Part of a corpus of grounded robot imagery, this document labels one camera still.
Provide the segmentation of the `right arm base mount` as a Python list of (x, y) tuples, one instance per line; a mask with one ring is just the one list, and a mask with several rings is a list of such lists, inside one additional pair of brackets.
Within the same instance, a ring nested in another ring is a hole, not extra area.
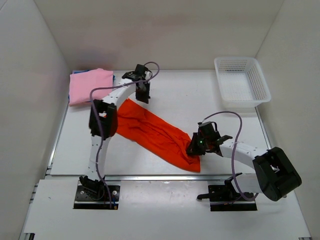
[(251, 212), (257, 211), (255, 201), (245, 200), (230, 182), (209, 182), (207, 193), (199, 194), (197, 201), (209, 201), (211, 212)]

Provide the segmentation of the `orange t shirt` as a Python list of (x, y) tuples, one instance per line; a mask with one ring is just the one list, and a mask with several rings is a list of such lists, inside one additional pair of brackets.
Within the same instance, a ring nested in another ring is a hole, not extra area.
[(134, 101), (126, 99), (117, 111), (117, 133), (182, 170), (199, 173), (199, 156), (187, 155), (189, 135)]

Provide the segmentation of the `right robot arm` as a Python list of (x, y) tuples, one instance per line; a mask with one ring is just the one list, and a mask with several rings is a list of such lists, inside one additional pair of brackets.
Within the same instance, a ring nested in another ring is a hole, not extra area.
[(264, 194), (271, 201), (278, 201), (302, 184), (302, 179), (285, 152), (279, 148), (264, 150), (236, 142), (229, 135), (220, 135), (213, 121), (198, 123), (197, 132), (186, 148), (188, 156), (214, 153), (232, 162), (252, 168), (254, 173), (237, 173), (224, 181), (219, 190), (199, 195), (199, 200), (225, 196), (228, 201), (248, 199), (254, 194)]

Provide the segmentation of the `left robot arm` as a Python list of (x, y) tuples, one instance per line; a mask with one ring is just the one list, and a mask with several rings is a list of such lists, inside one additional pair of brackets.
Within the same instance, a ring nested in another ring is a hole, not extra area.
[(104, 170), (108, 146), (118, 128), (118, 109), (133, 93), (136, 100), (147, 104), (152, 78), (153, 73), (146, 64), (137, 64), (135, 70), (126, 72), (116, 86), (105, 87), (111, 92), (103, 99), (94, 99), (94, 93), (103, 90), (103, 87), (95, 88), (89, 94), (91, 150), (86, 175), (81, 176), (79, 181), (84, 192), (94, 201), (104, 198), (112, 201)]

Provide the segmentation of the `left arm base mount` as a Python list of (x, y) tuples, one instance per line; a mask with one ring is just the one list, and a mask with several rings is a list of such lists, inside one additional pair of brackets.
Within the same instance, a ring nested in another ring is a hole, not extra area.
[(119, 181), (109, 182), (109, 191), (104, 184), (98, 192), (93, 192), (84, 187), (80, 181), (77, 183), (77, 189), (74, 196), (73, 209), (76, 210), (118, 210), (121, 193), (121, 183)]

